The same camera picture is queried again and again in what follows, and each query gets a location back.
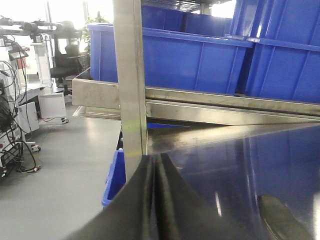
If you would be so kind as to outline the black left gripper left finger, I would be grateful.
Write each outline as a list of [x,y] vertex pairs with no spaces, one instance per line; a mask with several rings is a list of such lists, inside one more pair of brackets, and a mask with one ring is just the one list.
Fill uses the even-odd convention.
[[155,160],[144,155],[111,203],[66,240],[150,240]]

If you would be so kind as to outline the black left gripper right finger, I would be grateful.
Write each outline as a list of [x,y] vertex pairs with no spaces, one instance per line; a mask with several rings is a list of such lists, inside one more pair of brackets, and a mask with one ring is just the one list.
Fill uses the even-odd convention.
[[156,222],[161,240],[256,240],[234,217],[220,216],[187,183],[167,153],[156,157]]

